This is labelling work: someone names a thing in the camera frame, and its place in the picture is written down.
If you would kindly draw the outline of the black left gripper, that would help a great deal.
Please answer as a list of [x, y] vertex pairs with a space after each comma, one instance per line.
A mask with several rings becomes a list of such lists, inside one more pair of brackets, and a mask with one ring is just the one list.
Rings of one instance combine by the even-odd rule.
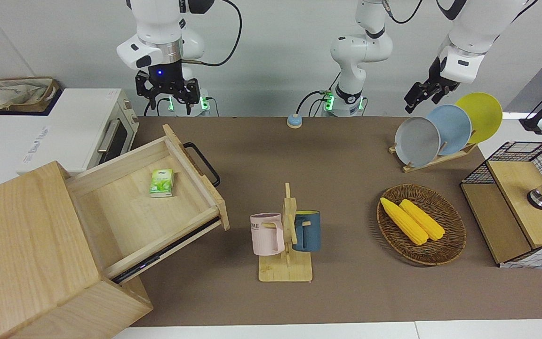
[[430, 96], [432, 96], [432, 102], [438, 105], [445, 95], [458, 88], [460, 82], [443, 77], [441, 75], [442, 69], [443, 62], [437, 56], [429, 68], [429, 77], [426, 82], [415, 82], [405, 94], [405, 112], [408, 114], [413, 113], [415, 108]]

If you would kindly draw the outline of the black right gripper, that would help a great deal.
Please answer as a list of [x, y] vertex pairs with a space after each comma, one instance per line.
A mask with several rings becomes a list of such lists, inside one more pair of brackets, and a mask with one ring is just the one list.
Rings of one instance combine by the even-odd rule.
[[157, 107], [156, 98], [162, 94], [176, 94], [177, 101], [185, 106], [187, 116], [193, 116], [195, 107], [200, 103], [198, 79], [183, 79], [181, 62], [158, 64], [148, 67], [148, 73], [138, 71], [135, 75], [137, 95], [148, 100], [146, 111]]

